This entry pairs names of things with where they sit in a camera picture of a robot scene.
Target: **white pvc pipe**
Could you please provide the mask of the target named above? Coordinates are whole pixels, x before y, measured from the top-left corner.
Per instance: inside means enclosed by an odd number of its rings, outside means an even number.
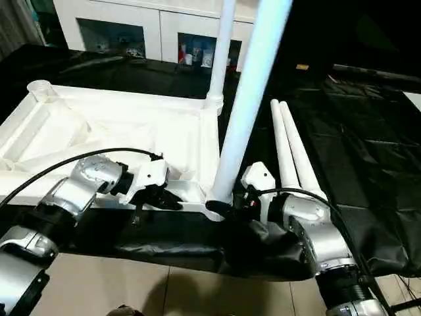
[[[235,0],[224,0],[221,18],[219,20],[219,34],[216,40],[215,56],[212,68],[212,78],[207,99],[215,101],[223,100],[226,64],[230,51],[232,25],[234,23]]]
[[[280,104],[273,99],[270,102],[272,120],[274,122],[276,152],[278,154],[279,174],[283,188],[301,188],[297,172],[295,171],[294,160],[289,147],[287,132],[282,118]]]
[[[243,73],[210,198],[231,201],[232,188],[278,51],[292,0],[260,0]]]
[[[298,129],[294,123],[288,104],[283,101],[279,103],[280,112],[285,124],[289,147],[298,172],[301,187],[304,190],[317,194],[326,199],[326,194],[320,189],[313,167],[311,166],[309,156],[304,148]]]

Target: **white plastic cup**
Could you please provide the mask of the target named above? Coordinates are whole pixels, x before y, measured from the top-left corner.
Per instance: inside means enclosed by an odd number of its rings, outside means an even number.
[[[59,98],[59,95],[54,91],[51,83],[46,80],[30,82],[27,89],[32,93],[37,102],[54,102]]]
[[[193,64],[193,55],[192,54],[186,54],[186,57],[184,57],[186,60],[186,65],[192,65]]]

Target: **black cable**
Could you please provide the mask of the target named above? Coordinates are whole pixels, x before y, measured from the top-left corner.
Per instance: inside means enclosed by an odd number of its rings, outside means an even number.
[[[114,152],[114,151],[131,151],[131,152],[134,152],[134,153],[142,153],[144,155],[150,156],[150,158],[152,158],[152,160],[162,158],[162,156],[157,155],[155,153],[151,153],[150,151],[147,151],[147,150],[136,149],[136,148],[128,148],[128,147],[106,148],[106,149],[99,149],[99,150],[90,151],[88,153],[83,153],[81,155],[77,155],[77,156],[68,158],[66,160],[63,160],[60,163],[56,163],[55,165],[52,165],[51,167],[46,168],[45,170],[41,171],[40,173],[37,173],[35,176],[31,177],[29,180],[22,183],[20,186],[18,186],[16,189],[14,189],[8,196],[6,196],[1,201],[0,209],[2,207],[4,207],[6,204],[8,204],[8,202],[10,202],[10,200],[12,198],[14,198],[16,195],[18,195],[23,189],[25,189],[26,187],[28,187],[29,185],[34,183],[36,180],[38,180],[42,176],[45,176],[47,173],[49,173],[49,172],[51,172],[51,171],[53,171],[57,168],[60,168],[61,166],[64,166],[68,163],[72,163],[73,161],[79,160],[79,159],[83,159],[83,158],[86,158],[86,157],[98,155],[100,153],[111,153],[111,152]]]
[[[411,300],[416,300],[416,295],[413,292],[412,288],[409,286],[409,278],[408,278],[408,283],[405,282],[405,279],[403,277],[401,277],[400,275],[398,275],[399,279],[401,280],[401,282],[405,285],[405,288],[407,289],[407,292],[411,298]]]
[[[354,259],[357,261],[357,264],[362,269],[363,273],[370,277],[369,284],[370,288],[373,291],[373,294],[377,297],[379,302],[383,305],[384,309],[386,310],[387,314],[389,316],[395,316],[395,312],[390,308],[389,304],[386,301],[386,298],[384,297],[382,290],[380,289],[376,279],[374,278],[373,274],[370,271],[370,267],[368,266],[367,261],[365,260],[364,256],[361,254],[361,252],[357,249],[356,243],[354,241],[353,236],[350,233],[350,229],[347,226],[347,223],[343,220],[341,211],[334,206],[332,203],[330,203],[328,200],[318,196],[317,194],[314,194],[310,191],[306,191],[303,189],[297,189],[297,188],[274,188],[274,189],[268,189],[268,190],[257,190],[258,195],[262,194],[269,194],[269,193],[300,193],[306,196],[310,196],[319,202],[323,203],[324,205],[328,206],[332,211],[335,212],[337,215],[339,221],[341,222],[343,229],[344,229],[344,235],[345,239],[347,240],[349,249],[351,250],[351,253],[354,256]]]

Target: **robotic arm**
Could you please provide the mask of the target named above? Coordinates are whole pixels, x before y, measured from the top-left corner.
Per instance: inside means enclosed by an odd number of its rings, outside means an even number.
[[[247,168],[241,181],[249,189],[248,194],[271,189],[268,183],[275,183],[260,162]],[[380,302],[362,281],[359,267],[340,231],[331,222],[326,205],[303,194],[267,194],[259,199],[254,204],[260,204],[260,218],[266,218],[269,235],[262,241],[270,242],[276,228],[299,237],[304,260],[316,277],[328,308],[327,316],[386,316]]]
[[[163,159],[142,164],[135,174],[102,155],[79,160],[72,174],[56,183],[0,239],[0,316],[30,314],[49,281],[45,269],[69,241],[97,193],[110,193],[120,203],[139,208],[147,203],[181,209],[181,199],[164,189],[167,171]]]
[[[321,202],[327,201],[326,195],[319,187],[287,103],[272,100],[271,109],[283,191],[295,192],[280,196],[270,193],[275,179],[263,163],[247,168],[241,182],[245,188],[252,188],[248,194],[267,190],[259,202],[254,202],[260,205],[259,225],[267,231],[266,236],[260,234],[261,240],[270,242],[279,234],[277,229],[299,237],[305,261],[328,308],[327,316],[387,315],[373,297],[342,233],[332,223],[329,203]]]

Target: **table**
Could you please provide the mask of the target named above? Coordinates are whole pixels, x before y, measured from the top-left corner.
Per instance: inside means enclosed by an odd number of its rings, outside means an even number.
[[[26,95],[26,84],[36,79],[196,98],[205,98],[210,82],[206,69],[30,45],[3,61],[0,73],[1,121]],[[237,83],[238,75],[229,74],[218,121],[221,147]],[[263,161],[279,184],[269,101],[273,97],[286,100],[320,184],[340,206],[372,272],[413,277],[421,275],[421,136],[417,131],[421,113],[399,91],[400,85],[344,74],[332,74],[326,80],[301,73],[282,77],[275,68],[240,174],[247,165]],[[408,91],[417,88],[405,87]],[[26,209],[9,205],[1,210],[0,234]],[[65,252],[245,277],[309,277],[292,234],[274,248],[256,250],[240,230],[210,222],[201,214],[144,211],[140,226],[131,225],[129,218],[123,211],[92,209]]]

